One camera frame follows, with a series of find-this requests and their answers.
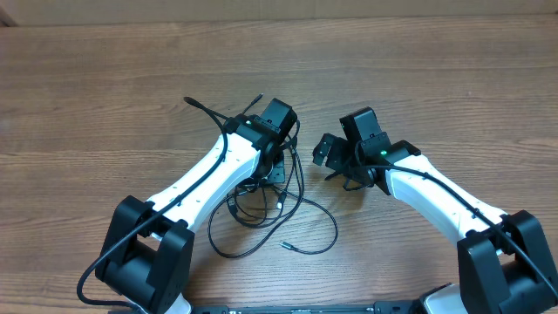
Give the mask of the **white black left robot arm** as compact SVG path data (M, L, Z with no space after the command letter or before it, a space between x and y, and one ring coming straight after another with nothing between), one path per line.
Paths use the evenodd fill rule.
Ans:
M194 238L228 193L269 176L300 127L297 118L238 115L219 125L211 150L168 188L141 201L127 196L115 208L95 277L138 313L190 313L183 296Z

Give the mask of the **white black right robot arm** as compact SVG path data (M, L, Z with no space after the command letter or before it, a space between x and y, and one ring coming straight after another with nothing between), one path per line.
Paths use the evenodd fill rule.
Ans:
M349 140L326 133L313 161L379 187L418 211L458 254L459 281L404 303L402 313L542 313L557 305L557 269L540 222L509 215L445 177L418 148L383 134Z

